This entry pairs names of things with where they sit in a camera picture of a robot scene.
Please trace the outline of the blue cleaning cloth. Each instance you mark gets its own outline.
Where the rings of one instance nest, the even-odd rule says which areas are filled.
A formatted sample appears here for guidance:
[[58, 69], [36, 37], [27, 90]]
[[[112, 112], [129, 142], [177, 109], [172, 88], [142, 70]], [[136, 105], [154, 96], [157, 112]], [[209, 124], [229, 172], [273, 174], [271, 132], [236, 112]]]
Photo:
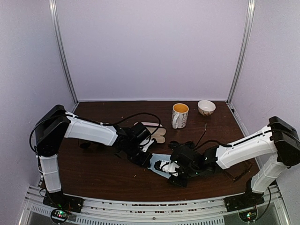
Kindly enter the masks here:
[[177, 161], [171, 160], [171, 155], [153, 153], [147, 169], [168, 179], [171, 176], [178, 177], [179, 168]]

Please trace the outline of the black glasses case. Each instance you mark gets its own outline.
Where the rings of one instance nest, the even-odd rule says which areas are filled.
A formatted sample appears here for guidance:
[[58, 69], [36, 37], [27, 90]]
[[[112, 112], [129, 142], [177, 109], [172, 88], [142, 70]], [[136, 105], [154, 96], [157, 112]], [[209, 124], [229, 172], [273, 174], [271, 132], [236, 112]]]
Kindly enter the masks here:
[[138, 137], [141, 136], [141, 145], [150, 143], [149, 140], [155, 139], [157, 143], [165, 143], [166, 128], [163, 125], [152, 122], [136, 122], [133, 128], [138, 130]]

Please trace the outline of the black sunglasses dark lenses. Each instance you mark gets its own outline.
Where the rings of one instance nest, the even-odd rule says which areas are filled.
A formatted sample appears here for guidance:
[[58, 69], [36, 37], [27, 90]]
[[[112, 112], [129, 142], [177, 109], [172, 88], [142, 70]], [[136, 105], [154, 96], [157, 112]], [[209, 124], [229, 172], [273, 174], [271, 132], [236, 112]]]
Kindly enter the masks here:
[[168, 143], [168, 148], [174, 150], [174, 149], [178, 149], [179, 147], [188, 147], [188, 148], [190, 148], [190, 149], [193, 150], [195, 147], [198, 146], [198, 144], [203, 139], [203, 137], [206, 134], [206, 132], [207, 132], [207, 123], [205, 123], [205, 125], [204, 125], [204, 132], [201, 135], [201, 137], [198, 139], [197, 143], [194, 143], [194, 141], [187, 141], [187, 142], [184, 142], [184, 143], [179, 143], [178, 141], [170, 141]]

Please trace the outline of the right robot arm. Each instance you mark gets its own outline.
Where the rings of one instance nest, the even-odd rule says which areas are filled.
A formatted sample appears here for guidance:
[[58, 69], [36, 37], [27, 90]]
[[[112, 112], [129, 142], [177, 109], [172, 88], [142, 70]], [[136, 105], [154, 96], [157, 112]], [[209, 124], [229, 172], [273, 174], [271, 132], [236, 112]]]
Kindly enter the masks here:
[[287, 168], [300, 162], [300, 140], [294, 127], [277, 116], [256, 133], [232, 143], [216, 142], [216, 146], [203, 154], [198, 147], [183, 144], [173, 149], [170, 161], [161, 163], [160, 169], [170, 174], [169, 181], [181, 187], [189, 178], [211, 176], [221, 170], [260, 155], [271, 154], [263, 168], [248, 180], [240, 203], [250, 207], [262, 196], [268, 186]]

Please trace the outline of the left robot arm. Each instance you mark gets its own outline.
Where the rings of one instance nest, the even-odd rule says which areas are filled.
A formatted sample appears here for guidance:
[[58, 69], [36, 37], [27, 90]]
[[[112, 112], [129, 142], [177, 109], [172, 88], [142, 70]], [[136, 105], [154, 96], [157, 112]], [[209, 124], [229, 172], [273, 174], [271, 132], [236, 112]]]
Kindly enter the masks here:
[[149, 148], [156, 143], [152, 132], [141, 122], [131, 127], [97, 122], [68, 112], [63, 105], [53, 106], [36, 123], [33, 134], [36, 143], [31, 147], [40, 161], [48, 198], [57, 208], [65, 207], [68, 202], [62, 194], [59, 153], [75, 150], [76, 140], [123, 151], [132, 163], [141, 167], [150, 166]]

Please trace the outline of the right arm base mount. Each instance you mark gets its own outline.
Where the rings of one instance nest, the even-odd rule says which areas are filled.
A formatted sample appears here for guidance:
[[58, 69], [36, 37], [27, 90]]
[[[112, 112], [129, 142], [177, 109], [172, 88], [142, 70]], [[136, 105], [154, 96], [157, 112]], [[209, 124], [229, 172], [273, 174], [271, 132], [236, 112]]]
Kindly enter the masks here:
[[264, 202], [263, 193], [259, 194], [252, 191], [224, 199], [227, 212], [237, 211], [240, 220], [248, 224], [258, 219], [257, 205]]

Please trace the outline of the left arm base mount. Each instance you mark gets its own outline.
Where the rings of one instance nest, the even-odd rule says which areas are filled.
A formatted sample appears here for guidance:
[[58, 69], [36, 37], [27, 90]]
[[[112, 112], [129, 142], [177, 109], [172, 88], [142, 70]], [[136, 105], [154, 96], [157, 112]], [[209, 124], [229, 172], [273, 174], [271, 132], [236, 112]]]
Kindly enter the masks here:
[[72, 212], [80, 213], [83, 207], [84, 200], [80, 197], [65, 195], [62, 191], [49, 193], [46, 191], [43, 199], [43, 204], [53, 207], [50, 213], [50, 219], [61, 225], [65, 223]]

